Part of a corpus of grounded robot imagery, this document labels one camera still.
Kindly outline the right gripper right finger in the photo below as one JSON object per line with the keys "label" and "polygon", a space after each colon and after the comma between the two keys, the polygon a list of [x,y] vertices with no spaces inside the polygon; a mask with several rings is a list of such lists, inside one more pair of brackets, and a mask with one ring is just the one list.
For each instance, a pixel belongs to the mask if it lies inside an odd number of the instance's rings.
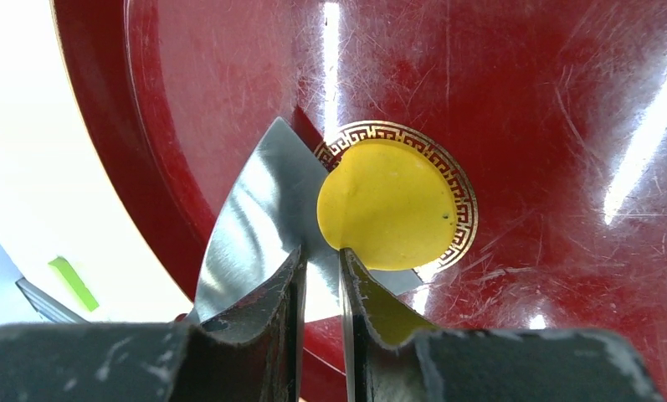
{"label": "right gripper right finger", "polygon": [[634,347],[590,328],[441,328],[339,253],[350,401],[660,401]]}

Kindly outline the yellow dough ball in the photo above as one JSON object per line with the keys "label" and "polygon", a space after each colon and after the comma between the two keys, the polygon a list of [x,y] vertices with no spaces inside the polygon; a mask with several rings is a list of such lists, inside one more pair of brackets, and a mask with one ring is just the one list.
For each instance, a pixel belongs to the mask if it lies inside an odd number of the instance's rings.
{"label": "yellow dough ball", "polygon": [[438,259],[458,223],[443,174],[420,152],[392,140],[358,142],[318,194],[317,222],[335,250],[353,250],[376,271],[405,271]]}

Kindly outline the red round tray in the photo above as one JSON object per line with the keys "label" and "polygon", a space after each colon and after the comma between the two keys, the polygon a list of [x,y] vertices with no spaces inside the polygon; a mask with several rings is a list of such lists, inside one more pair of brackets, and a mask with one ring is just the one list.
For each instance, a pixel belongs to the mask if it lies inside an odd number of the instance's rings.
{"label": "red round tray", "polygon": [[340,249],[440,327],[596,327],[667,401],[667,1],[53,1],[80,114],[207,319],[307,245],[303,397],[343,401]]}

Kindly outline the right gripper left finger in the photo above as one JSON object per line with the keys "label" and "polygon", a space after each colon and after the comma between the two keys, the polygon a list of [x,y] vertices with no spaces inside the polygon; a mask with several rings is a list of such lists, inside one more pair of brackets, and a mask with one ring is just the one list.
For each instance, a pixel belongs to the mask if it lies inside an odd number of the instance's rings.
{"label": "right gripper left finger", "polygon": [[203,323],[0,326],[0,401],[296,401],[306,258]]}

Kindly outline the metal scraper wooden handle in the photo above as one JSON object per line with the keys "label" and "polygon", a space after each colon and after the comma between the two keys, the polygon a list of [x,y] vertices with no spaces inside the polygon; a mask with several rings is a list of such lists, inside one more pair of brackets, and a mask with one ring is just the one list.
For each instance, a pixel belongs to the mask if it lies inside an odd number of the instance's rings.
{"label": "metal scraper wooden handle", "polygon": [[205,322],[231,307],[268,280],[297,247],[308,258],[305,321],[341,314],[338,254],[316,219],[327,175],[287,122],[275,118],[218,214],[188,319]]}

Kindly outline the green small block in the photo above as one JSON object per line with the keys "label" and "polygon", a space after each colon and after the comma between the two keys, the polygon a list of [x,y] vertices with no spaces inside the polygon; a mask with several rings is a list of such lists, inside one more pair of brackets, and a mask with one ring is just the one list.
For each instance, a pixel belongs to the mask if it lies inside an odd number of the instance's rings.
{"label": "green small block", "polygon": [[59,275],[71,295],[87,312],[94,312],[100,307],[78,272],[63,256],[55,257],[48,263],[48,266]]}

